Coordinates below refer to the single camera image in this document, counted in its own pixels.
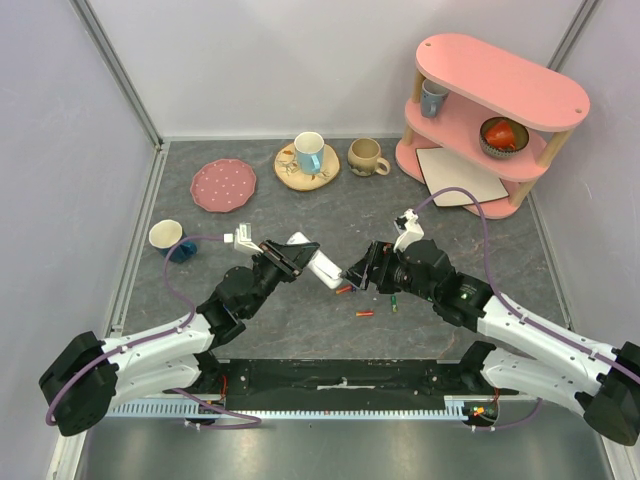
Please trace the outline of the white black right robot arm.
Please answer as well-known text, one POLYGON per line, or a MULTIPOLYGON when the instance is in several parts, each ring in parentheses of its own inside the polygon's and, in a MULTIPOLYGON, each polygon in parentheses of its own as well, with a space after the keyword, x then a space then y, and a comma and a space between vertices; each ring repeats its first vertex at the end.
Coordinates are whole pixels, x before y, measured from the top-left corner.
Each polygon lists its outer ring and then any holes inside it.
POLYGON ((518 305, 473 276, 457 271, 432 240, 397 251, 374 241, 342 274, 360 289, 410 293, 431 302, 445 322, 500 340, 510 354, 486 347, 458 368, 458 381, 477 394, 490 385, 561 405, 597 433, 624 446, 639 439, 639 347, 592 340, 518 305))

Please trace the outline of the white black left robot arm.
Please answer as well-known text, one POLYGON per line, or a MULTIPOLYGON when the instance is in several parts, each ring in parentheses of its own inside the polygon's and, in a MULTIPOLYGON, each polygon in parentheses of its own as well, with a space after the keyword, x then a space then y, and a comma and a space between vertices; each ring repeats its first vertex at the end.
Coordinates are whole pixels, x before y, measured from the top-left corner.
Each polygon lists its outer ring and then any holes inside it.
POLYGON ((240 335, 276 287, 295 281, 319 248, 310 241, 265 240, 254 247, 250 267, 229 269, 187 315, 119 338, 99 339, 91 331, 75 336, 39 379, 46 424, 70 437, 138 397, 189 387, 211 392, 220 378, 213 349, 240 335))

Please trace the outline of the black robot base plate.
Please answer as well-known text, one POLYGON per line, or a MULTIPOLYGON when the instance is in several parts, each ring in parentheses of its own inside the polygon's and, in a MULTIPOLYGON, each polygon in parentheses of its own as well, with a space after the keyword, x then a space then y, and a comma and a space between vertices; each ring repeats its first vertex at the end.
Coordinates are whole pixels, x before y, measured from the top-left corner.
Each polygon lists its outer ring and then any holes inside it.
POLYGON ((232 359, 187 392, 226 393, 232 410, 435 410, 446 396, 491 398, 495 390, 465 362, 435 360, 232 359))

